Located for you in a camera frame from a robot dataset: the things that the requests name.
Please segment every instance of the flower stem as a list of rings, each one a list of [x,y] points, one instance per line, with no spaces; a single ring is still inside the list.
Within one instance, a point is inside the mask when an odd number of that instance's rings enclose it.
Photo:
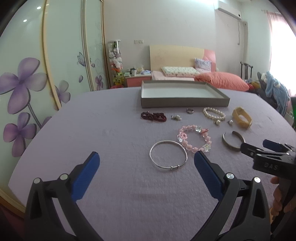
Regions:
[[[37,124],[37,125],[39,126],[39,128],[41,129],[42,126],[41,126],[41,124],[40,124],[40,122],[39,122],[37,116],[35,115],[35,113],[34,113],[34,111],[33,111],[32,106],[31,106],[30,103],[28,104],[28,107],[29,107],[29,110],[30,110],[30,112],[31,112],[31,114],[32,114],[32,116],[33,116],[33,118],[34,118],[34,120],[36,121],[36,124]]]

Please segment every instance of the headboard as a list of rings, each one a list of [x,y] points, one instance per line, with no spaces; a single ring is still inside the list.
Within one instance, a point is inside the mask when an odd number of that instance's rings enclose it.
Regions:
[[[161,71],[164,66],[194,67],[194,58],[211,60],[212,72],[216,71],[216,56],[212,50],[176,45],[150,45],[151,71]]]

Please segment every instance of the pink beaded bracelet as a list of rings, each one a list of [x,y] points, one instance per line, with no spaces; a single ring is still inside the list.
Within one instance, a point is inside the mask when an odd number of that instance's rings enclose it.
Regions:
[[[185,131],[195,131],[196,133],[202,135],[205,139],[206,144],[204,144],[201,148],[193,147],[192,145],[188,144],[187,134],[185,133]],[[192,151],[193,153],[196,153],[199,150],[201,150],[202,152],[208,152],[211,149],[212,145],[212,141],[208,135],[208,131],[209,129],[204,129],[196,125],[182,126],[182,128],[179,129],[179,134],[177,135],[177,138],[178,141],[182,143],[182,146],[185,147],[188,151]]]

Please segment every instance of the window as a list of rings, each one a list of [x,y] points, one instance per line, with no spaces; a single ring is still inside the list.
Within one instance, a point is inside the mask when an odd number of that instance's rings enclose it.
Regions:
[[[271,29],[270,73],[296,95],[296,36],[281,14],[268,12]]]

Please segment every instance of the pink drawer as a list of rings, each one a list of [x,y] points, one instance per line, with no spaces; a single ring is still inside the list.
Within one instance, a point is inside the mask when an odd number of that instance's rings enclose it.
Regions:
[[[127,78],[126,83],[128,87],[140,87],[143,80],[151,80],[151,77]]]

